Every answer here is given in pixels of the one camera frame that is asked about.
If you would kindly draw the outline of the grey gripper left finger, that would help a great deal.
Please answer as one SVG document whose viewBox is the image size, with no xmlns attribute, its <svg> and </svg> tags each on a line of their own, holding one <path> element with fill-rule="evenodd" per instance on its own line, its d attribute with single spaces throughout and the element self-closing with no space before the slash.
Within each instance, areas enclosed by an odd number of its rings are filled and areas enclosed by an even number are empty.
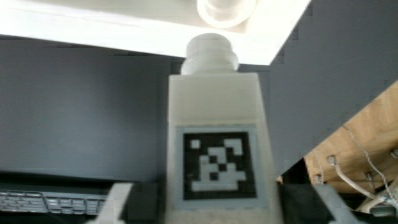
<svg viewBox="0 0 398 224">
<path fill-rule="evenodd" d="M 96 219 L 88 224 L 127 224 L 121 219 L 125 204 L 128 201 L 130 191 L 134 188 L 132 183 L 116 183 L 109 192 L 104 208 Z"/>
</svg>

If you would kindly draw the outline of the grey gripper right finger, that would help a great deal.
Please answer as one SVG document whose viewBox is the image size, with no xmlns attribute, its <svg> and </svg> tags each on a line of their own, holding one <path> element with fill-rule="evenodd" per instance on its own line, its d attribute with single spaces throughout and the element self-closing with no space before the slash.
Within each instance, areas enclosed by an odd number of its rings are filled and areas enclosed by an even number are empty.
<svg viewBox="0 0 398 224">
<path fill-rule="evenodd" d="M 281 176 L 279 198 L 285 224 L 363 224 L 336 190 L 313 185 L 308 176 Z"/>
</svg>

